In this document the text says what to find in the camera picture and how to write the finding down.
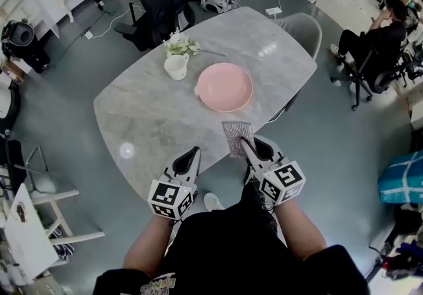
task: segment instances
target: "white mug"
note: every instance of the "white mug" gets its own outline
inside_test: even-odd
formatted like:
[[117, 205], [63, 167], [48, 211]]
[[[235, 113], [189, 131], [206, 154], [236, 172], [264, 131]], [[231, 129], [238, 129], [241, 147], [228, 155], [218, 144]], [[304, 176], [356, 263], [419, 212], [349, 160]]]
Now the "white mug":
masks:
[[185, 53], [184, 55], [171, 55], [165, 61], [165, 69], [170, 77], [174, 80], [182, 80], [186, 77], [186, 64], [190, 56]]

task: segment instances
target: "hand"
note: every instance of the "hand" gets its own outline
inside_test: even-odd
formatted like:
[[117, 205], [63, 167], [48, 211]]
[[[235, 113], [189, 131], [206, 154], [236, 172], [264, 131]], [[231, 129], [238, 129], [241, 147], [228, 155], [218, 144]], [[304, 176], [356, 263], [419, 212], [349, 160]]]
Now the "hand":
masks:
[[379, 18], [382, 20], [391, 20], [391, 12], [388, 9], [386, 11], [381, 11]]

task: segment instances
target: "white table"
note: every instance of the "white table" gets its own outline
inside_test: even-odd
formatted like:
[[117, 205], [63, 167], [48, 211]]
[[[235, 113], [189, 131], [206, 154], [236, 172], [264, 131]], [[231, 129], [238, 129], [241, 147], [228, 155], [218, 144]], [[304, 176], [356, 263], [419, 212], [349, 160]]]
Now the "white table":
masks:
[[[173, 81], [159, 46], [136, 61], [95, 99], [97, 122], [113, 160], [144, 199], [168, 157], [200, 146], [200, 171], [229, 153], [222, 121], [250, 122], [260, 129], [304, 86], [317, 68], [310, 55], [270, 19], [242, 7], [204, 21], [186, 33], [205, 50], [188, 62], [188, 75]], [[232, 113], [209, 109], [194, 94], [209, 65], [231, 62], [251, 76], [250, 103]]]
[[[25, 212], [24, 223], [17, 214], [18, 204], [22, 205]], [[20, 186], [13, 200], [6, 221], [5, 235], [13, 259], [20, 265], [28, 280], [44, 272], [59, 259], [24, 184]]]

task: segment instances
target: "marble table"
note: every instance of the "marble table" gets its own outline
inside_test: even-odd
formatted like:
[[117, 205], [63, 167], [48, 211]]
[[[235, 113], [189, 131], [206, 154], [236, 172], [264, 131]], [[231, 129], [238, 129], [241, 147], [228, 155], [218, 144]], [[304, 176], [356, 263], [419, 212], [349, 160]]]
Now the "marble table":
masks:
[[[284, 30], [249, 7], [204, 21], [186, 31], [204, 50], [191, 56], [188, 74], [172, 80], [159, 46], [136, 61], [95, 99], [97, 122], [113, 160], [144, 199], [168, 157], [183, 148], [202, 150], [200, 172], [229, 153], [222, 121], [250, 122], [260, 129], [304, 86], [317, 68]], [[195, 94], [209, 65], [231, 62], [251, 76], [250, 103], [232, 113], [209, 109]]]

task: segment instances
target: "pink plate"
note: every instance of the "pink plate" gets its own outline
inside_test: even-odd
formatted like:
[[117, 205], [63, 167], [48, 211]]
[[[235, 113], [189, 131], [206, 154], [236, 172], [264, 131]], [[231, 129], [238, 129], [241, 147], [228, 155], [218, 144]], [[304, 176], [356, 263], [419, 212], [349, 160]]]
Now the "pink plate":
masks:
[[197, 89], [206, 106], [218, 112], [234, 112], [250, 101], [252, 81], [241, 67], [216, 63], [201, 73]]

